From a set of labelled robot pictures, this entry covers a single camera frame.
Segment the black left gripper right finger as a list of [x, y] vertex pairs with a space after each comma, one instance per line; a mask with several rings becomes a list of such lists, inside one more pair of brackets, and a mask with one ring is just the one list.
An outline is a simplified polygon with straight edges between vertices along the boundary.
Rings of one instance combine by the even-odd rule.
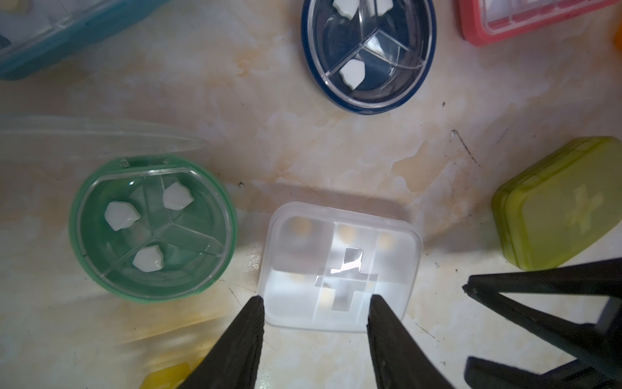
[[377, 294], [370, 300], [367, 334], [378, 388], [453, 388]]

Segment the yellow small pillbox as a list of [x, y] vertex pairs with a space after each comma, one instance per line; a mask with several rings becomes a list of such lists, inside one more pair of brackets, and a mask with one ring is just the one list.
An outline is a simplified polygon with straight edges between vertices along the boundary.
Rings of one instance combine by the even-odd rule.
[[200, 365], [202, 358], [187, 363], [183, 362], [148, 374], [140, 385], [140, 389], [175, 389]]

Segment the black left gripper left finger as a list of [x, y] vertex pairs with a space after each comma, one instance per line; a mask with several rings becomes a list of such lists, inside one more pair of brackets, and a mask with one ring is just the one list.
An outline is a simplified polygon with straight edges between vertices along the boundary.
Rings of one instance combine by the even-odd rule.
[[254, 296], [180, 387], [254, 388], [262, 354], [264, 326], [264, 301]]

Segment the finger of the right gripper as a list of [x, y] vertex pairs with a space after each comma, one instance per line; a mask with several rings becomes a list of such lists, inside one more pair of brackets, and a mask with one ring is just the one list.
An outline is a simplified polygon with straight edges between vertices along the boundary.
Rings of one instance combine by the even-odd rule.
[[578, 360], [536, 374], [469, 357], [464, 379], [470, 388], [612, 388], [612, 379]]
[[[621, 259], [538, 272], [471, 276], [463, 291], [483, 306], [604, 374], [621, 378]], [[608, 297], [596, 324], [576, 324], [505, 293]]]

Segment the white square pillbox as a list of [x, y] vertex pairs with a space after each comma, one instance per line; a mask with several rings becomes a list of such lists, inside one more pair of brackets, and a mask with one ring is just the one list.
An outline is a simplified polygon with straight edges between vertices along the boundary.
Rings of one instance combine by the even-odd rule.
[[406, 313], [423, 242], [406, 221], [290, 202], [273, 214], [258, 294], [276, 327], [364, 332], [371, 298]]

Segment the lime green square pillbox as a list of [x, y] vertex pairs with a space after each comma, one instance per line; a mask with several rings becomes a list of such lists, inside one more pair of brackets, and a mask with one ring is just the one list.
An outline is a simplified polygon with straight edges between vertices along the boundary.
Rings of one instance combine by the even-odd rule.
[[503, 256], [523, 271], [559, 267], [621, 222], [621, 142], [576, 138], [500, 186], [492, 213]]

